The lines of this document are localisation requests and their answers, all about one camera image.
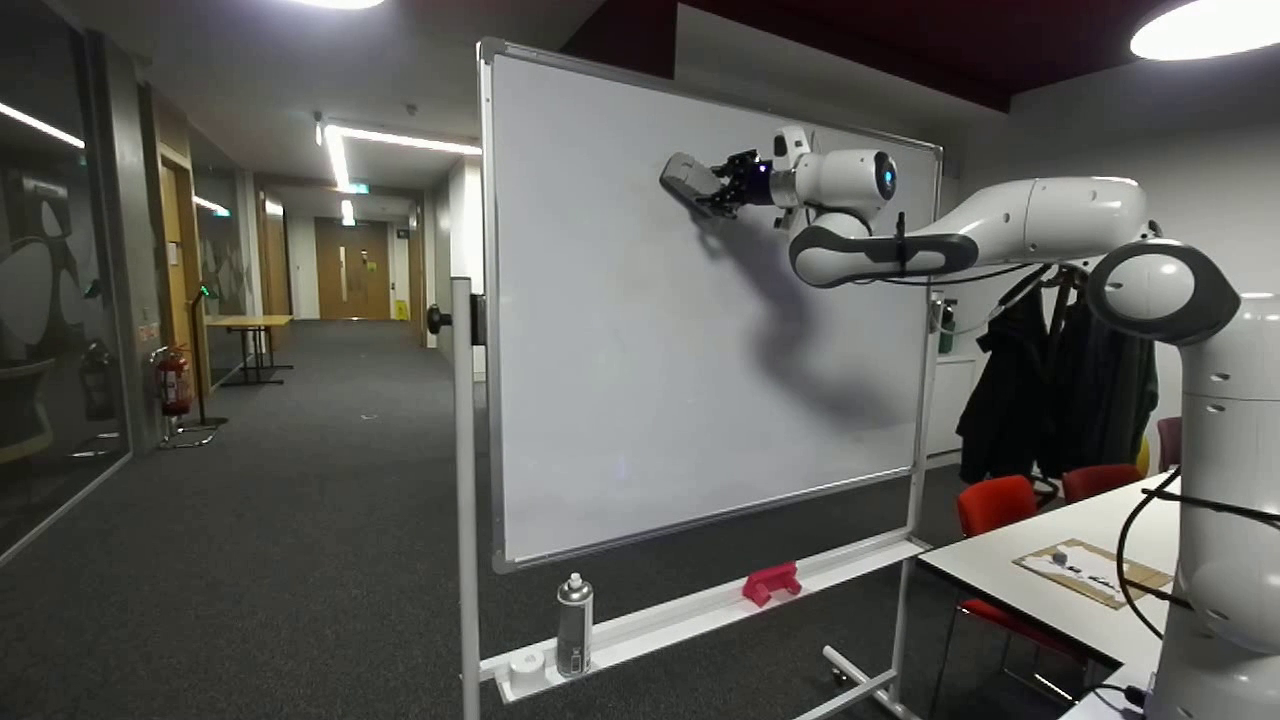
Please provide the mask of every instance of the desk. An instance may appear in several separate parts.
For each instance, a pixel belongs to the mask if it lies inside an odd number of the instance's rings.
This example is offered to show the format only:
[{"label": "desk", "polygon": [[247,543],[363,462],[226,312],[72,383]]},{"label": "desk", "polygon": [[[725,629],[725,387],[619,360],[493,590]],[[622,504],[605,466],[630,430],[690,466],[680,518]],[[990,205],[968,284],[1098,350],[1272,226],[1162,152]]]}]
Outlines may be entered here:
[{"label": "desk", "polygon": [[[1121,610],[1121,614],[1098,610],[1097,601],[1082,601],[1042,576],[1017,569],[1017,562],[1024,554],[1036,554],[1036,550],[1049,550],[1058,539],[1117,550],[1124,518],[1131,512],[1131,504],[1144,501],[1144,487],[1156,487],[1159,481],[1162,478],[1146,478],[1141,485],[1124,485],[1117,492],[1032,518],[1024,526],[1007,526],[1000,533],[983,533],[983,536],[924,554],[918,562],[928,569],[1070,635],[1075,643],[1124,663],[1106,685],[1146,685],[1159,663],[1159,641],[1128,610]],[[1179,507],[1156,501],[1128,533],[1128,562],[1173,573],[1174,569],[1174,530],[1179,530]],[[1162,601],[1141,597],[1136,605],[1153,617],[1156,629],[1162,629],[1162,621],[1167,621]]]},{"label": "desk", "polygon": [[240,382],[245,383],[281,383],[273,382],[276,354],[273,334],[288,327],[290,316],[203,316],[203,327],[222,327],[240,338]]}]

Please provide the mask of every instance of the red eraser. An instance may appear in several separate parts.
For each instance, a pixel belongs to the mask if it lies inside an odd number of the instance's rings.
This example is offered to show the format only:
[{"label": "red eraser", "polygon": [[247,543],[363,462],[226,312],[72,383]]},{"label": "red eraser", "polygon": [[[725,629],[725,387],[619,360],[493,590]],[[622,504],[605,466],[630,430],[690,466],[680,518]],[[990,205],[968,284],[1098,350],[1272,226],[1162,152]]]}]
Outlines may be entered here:
[{"label": "red eraser", "polygon": [[772,566],[748,576],[744,601],[755,610],[772,605],[776,597],[799,597],[794,566]]}]

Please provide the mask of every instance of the red chair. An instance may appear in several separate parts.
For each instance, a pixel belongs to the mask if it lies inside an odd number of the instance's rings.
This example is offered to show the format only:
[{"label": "red chair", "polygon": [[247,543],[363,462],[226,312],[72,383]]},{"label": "red chair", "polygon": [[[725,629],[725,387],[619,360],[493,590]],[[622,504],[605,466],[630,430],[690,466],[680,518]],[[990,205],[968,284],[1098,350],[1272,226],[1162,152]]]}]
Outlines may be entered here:
[{"label": "red chair", "polygon": [[1156,425],[1159,436],[1159,471],[1167,471],[1173,466],[1185,466],[1185,415],[1162,415]]},{"label": "red chair", "polygon": [[[1036,518],[1039,512],[1039,497],[1036,497],[1026,478],[990,478],[990,481],[968,485],[960,492],[960,501],[955,501],[955,512],[960,512],[963,536],[979,536],[979,533],[990,533],[990,530],[1004,530],[1004,526]],[[1007,610],[1000,610],[1000,605],[990,605],[983,597],[960,601],[955,617],[960,614],[972,617],[972,621],[997,625],[997,629],[1004,629],[1007,635],[1019,635],[1019,641],[1053,641],[1053,632],[1042,632],[1039,625],[1017,617],[1017,614],[1007,614]],[[933,709],[937,709],[938,689],[948,682],[955,617],[948,621],[938,682],[933,685]]]},{"label": "red chair", "polygon": [[1063,471],[1063,501],[1075,504],[1082,497],[1098,497],[1098,492],[1113,492],[1113,487],[1131,485],[1131,481],[1136,481],[1131,466],[1070,468],[1070,471]]}]

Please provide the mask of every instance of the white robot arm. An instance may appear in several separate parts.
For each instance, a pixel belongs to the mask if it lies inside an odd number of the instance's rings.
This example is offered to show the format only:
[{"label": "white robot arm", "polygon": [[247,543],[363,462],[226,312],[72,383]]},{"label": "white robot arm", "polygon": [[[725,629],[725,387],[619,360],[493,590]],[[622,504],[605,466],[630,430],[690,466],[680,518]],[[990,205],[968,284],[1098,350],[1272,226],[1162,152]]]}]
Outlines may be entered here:
[{"label": "white robot arm", "polygon": [[1087,284],[1098,321],[1185,358],[1185,492],[1162,497],[1185,507],[1179,610],[1144,714],[1280,716],[1280,295],[1234,294],[1199,247],[1153,240],[1144,193],[1121,177],[990,183],[928,228],[871,237],[867,218],[896,193],[883,170],[883,152],[814,157],[783,130],[772,162],[707,172],[670,157],[663,190],[695,211],[813,209],[788,247],[813,289],[1104,258]]}]

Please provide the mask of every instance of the whiteboard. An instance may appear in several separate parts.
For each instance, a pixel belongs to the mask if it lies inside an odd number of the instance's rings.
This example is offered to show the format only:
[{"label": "whiteboard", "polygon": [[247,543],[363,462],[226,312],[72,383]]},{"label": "whiteboard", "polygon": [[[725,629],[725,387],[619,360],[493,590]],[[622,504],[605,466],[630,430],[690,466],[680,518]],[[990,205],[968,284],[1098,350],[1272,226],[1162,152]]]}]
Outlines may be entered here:
[{"label": "whiteboard", "polygon": [[[495,569],[907,478],[924,294],[802,289],[772,209],[695,226],[660,190],[790,119],[511,44],[478,108]],[[937,149],[802,130],[896,157],[874,228],[937,218]]]}]

